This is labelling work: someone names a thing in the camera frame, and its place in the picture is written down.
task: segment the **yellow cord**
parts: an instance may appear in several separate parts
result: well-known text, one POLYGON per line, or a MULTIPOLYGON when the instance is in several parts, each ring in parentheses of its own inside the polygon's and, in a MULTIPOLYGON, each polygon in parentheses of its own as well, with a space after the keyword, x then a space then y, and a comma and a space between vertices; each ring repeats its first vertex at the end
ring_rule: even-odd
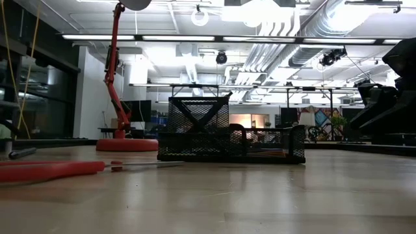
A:
MULTIPOLYGON (((36 15, 37 19, 36 19, 36 26, 34 28, 34 36, 33 36, 33 43, 32 43, 32 53, 31 53, 31 58, 33 59, 33 54, 34 54, 34 47, 36 45, 36 35, 38 34, 38 27, 39 27, 39 15, 40 15, 40 1, 38 3, 38 13, 36 15)), ((20 112, 20 117, 19 117, 19 124, 18 124, 18 129, 20 129, 20 124, 21 121, 23 119, 23 110, 25 109, 25 103, 26 103, 26 93, 27 93, 27 87, 29 85, 29 77, 31 76, 31 70, 32 70, 32 63, 29 64, 29 70, 27 72, 27 77, 26 77, 26 85, 25 85, 25 94, 23 96, 23 103, 21 104, 21 112, 20 112)))
MULTIPOLYGON (((5 1, 4 0, 1 0, 1 12, 3 13, 3 26, 5 28, 5 37, 6 37, 8 64, 10 65, 10 72, 12 74, 12 81, 13 81, 14 93, 15 93, 16 99, 18 101, 20 114, 22 114, 23 111, 22 111, 22 108, 20 106, 20 101, 19 101, 19 90, 18 90, 18 88, 16 86, 16 81, 14 80, 14 72, 13 72, 13 66, 12 66, 12 59, 11 59, 11 56, 10 56, 10 47, 8 45, 7 25, 6 25, 6 16, 5 16, 5 1)), ((27 125, 26 125, 24 119, 23 119, 23 124, 26 127, 26 133, 27 133, 27 136, 30 139, 31 138, 31 135, 29 134, 29 129, 27 128, 27 125)))

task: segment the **wooden floor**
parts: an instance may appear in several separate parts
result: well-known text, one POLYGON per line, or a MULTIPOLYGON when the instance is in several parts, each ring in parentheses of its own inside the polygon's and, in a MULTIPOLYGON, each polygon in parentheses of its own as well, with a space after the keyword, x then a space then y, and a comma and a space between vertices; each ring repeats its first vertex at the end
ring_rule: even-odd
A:
MULTIPOLYGON (((0 233, 416 233, 416 160, 309 150, 305 165, 188 163, 0 186, 0 233)), ((26 160, 154 161, 40 149, 26 160)))

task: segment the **potted plant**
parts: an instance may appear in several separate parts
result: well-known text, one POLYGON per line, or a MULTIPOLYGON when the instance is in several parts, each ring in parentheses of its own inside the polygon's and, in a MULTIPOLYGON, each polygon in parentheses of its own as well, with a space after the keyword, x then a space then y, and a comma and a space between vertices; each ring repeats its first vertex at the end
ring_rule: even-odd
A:
MULTIPOLYGON (((347 124, 347 121, 342 116, 334 116, 331 118, 331 124, 334 130, 344 127, 347 124)), ((336 141, 342 141, 342 136, 335 136, 336 141)))

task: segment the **colorful mural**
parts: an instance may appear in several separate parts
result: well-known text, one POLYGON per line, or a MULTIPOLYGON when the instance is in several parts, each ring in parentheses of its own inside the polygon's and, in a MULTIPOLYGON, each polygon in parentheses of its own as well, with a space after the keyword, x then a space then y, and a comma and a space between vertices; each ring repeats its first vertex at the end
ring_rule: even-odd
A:
MULTIPOLYGON (((300 119, 300 114, 303 112, 309 112, 313 109, 315 112, 315 124, 317 131, 317 140, 331 140, 332 139, 332 126, 331 126, 331 109, 330 108, 318 108, 318 107, 304 107, 298 108, 298 120, 300 119)), ((333 116, 342 116, 339 109, 333 109, 333 116)), ((342 136, 342 129, 335 129, 335 136, 342 136)))

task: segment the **red circular base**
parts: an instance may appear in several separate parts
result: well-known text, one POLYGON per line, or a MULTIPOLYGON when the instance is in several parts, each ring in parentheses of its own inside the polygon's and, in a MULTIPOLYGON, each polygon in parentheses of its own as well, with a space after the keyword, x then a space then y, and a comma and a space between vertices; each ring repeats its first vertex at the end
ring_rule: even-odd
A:
POLYGON ((157 151, 159 143, 151 139, 99 139, 97 151, 157 151))

